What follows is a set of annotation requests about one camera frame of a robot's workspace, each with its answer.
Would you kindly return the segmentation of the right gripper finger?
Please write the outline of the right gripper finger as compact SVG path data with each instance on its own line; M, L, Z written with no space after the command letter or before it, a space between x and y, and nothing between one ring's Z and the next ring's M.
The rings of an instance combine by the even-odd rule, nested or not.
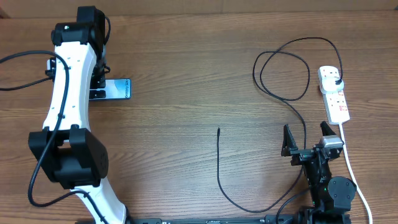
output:
M288 124L286 124L284 126L284 138L283 138L283 143L282 143L282 149L283 150L297 150L298 149L295 139L290 131Z
M328 123L326 121L322 121L320 123L320 127L322 130L323 136L333 136L336 133L329 127Z

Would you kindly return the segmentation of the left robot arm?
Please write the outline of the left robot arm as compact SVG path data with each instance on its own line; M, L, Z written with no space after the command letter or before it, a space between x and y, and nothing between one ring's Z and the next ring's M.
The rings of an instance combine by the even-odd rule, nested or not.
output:
M107 178L109 159L105 146L91 133L90 99L107 98L110 89L130 94L130 80L106 80L105 45L110 21L95 6L80 6L76 22L58 23L51 33L55 56L48 62L55 76L48 115L39 132L29 134L28 145L37 159L28 189L32 192L38 171L58 182L69 195L77 195L93 216L93 223L132 223Z

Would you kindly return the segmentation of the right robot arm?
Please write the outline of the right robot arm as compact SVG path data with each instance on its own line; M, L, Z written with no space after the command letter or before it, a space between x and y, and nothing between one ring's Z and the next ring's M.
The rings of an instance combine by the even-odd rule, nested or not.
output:
M344 142L326 122L320 124L322 137L311 149L299 149L289 126L284 126L284 141L281 155L291 158L292 166L303 168L308 189L303 190L286 201L275 216L277 223L350 223L348 211L357 190L349 178L332 176L329 162L340 157ZM300 207L294 215L281 215L283 208L309 192L311 207Z

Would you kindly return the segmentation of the blue smartphone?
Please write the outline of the blue smartphone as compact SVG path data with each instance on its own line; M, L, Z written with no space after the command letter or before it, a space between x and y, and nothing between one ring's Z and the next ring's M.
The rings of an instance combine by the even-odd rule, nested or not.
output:
M132 83L130 79L107 79L105 84L106 100L128 100L131 98Z

